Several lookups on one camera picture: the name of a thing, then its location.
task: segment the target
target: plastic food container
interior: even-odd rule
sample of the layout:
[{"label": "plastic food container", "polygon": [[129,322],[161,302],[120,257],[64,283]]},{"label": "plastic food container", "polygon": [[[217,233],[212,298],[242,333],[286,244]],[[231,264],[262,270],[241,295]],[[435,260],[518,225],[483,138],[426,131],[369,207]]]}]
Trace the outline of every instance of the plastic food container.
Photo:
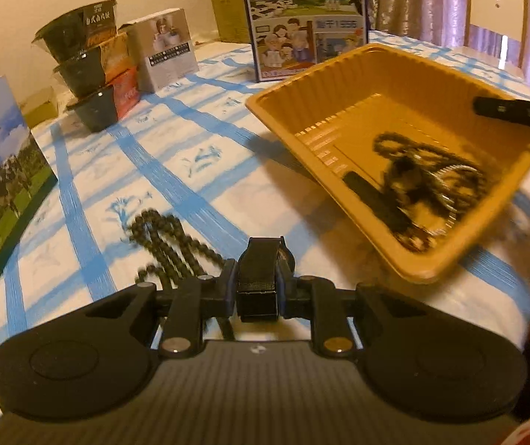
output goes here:
[{"label": "plastic food container", "polygon": [[64,13],[47,23],[33,43],[63,63],[117,34],[115,0],[99,1]]},{"label": "plastic food container", "polygon": [[119,34],[58,65],[53,73],[78,98],[104,87],[134,67],[127,49],[127,34]]},{"label": "plastic food container", "polygon": [[90,132],[100,132],[121,120],[139,98],[137,71],[132,68],[98,92],[72,100],[66,109],[76,112]]},{"label": "plastic food container", "polygon": [[[394,270],[422,284],[444,276],[479,240],[530,169],[530,127],[475,115],[475,96],[510,98],[455,69],[371,44],[284,80],[249,98],[246,106]],[[381,188],[390,162],[374,152],[373,141],[385,132],[438,144],[471,160],[491,182],[478,204],[427,252],[405,248],[343,182],[346,172],[355,171]]]}]

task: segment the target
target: black tool handle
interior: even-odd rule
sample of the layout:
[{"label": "black tool handle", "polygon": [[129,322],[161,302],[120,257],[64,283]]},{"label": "black tool handle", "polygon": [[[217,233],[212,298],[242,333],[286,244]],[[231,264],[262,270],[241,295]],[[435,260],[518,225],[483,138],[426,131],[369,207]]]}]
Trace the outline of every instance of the black tool handle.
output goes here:
[{"label": "black tool handle", "polygon": [[498,118],[530,127],[530,101],[475,97],[473,110],[483,117]]},{"label": "black tool handle", "polygon": [[395,200],[384,195],[358,173],[349,171],[343,176],[343,182],[393,233],[405,233],[413,225],[409,216],[398,207]]}]

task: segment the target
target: table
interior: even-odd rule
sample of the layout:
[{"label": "table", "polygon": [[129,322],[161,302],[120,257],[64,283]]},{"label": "table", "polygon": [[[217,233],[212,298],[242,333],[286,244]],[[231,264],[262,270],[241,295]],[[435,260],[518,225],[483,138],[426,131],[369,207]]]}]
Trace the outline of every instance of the table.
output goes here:
[{"label": "table", "polygon": [[[371,32],[520,98],[520,79],[453,50]],[[254,83],[249,46],[211,44],[199,72],[144,96],[119,124],[90,135],[64,115],[34,135],[59,178],[0,279],[0,343],[132,284],[150,255],[125,229],[144,208],[174,212],[191,235],[238,258],[250,236],[280,236],[297,275],[338,287],[384,285],[490,329],[521,347],[530,321],[530,173],[494,230],[444,282],[403,282],[314,179],[243,105]],[[233,323],[242,339],[301,339],[308,322]],[[218,337],[210,323],[208,336]]]}]

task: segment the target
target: white chair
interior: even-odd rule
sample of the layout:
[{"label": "white chair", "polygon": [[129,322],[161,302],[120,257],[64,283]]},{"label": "white chair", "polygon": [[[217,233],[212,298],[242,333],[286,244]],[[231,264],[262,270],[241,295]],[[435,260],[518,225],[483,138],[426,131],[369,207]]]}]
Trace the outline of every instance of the white chair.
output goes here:
[{"label": "white chair", "polygon": [[465,47],[457,52],[477,58],[488,65],[503,68],[509,73],[523,77],[520,68],[506,62],[506,56],[497,57],[469,49],[469,28],[475,25],[503,36],[502,47],[507,49],[507,39],[521,43],[519,63],[522,66],[528,28],[528,0],[467,0],[467,20],[465,25]]}]

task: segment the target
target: chair backrest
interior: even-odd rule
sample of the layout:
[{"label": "chair backrest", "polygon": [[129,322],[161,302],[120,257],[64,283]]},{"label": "chair backrest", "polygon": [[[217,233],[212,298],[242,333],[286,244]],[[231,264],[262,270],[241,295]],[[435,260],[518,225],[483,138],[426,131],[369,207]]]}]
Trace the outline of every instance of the chair backrest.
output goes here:
[{"label": "chair backrest", "polygon": [[528,0],[467,0],[465,46],[468,45],[469,25],[479,26],[518,40],[521,43],[522,64],[527,20]]}]

